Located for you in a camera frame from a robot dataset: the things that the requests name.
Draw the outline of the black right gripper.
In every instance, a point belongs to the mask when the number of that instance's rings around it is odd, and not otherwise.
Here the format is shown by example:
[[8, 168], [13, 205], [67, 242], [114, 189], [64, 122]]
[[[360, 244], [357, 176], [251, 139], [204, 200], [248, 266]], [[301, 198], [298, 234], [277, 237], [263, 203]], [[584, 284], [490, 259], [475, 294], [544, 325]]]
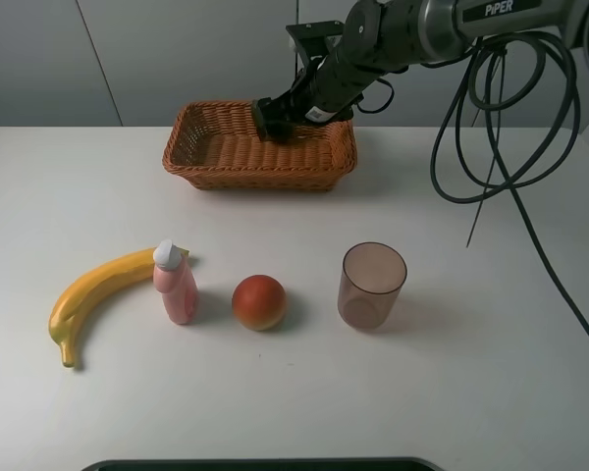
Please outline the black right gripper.
[[288, 144], [308, 137], [308, 126], [349, 120], [355, 99], [383, 75], [337, 46], [323, 61], [310, 63], [303, 78], [278, 98], [251, 102], [257, 136]]

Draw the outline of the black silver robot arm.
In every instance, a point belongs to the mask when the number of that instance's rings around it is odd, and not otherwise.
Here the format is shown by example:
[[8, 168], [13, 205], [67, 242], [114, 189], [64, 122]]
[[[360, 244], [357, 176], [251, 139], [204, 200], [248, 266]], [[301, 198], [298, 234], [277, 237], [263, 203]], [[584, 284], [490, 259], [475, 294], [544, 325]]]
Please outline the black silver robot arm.
[[479, 38], [558, 28], [589, 63], [589, 1], [358, 1], [345, 21], [290, 25], [302, 69], [289, 90], [251, 105], [262, 140], [284, 140], [295, 126], [348, 121], [374, 81], [411, 65], [444, 67]]

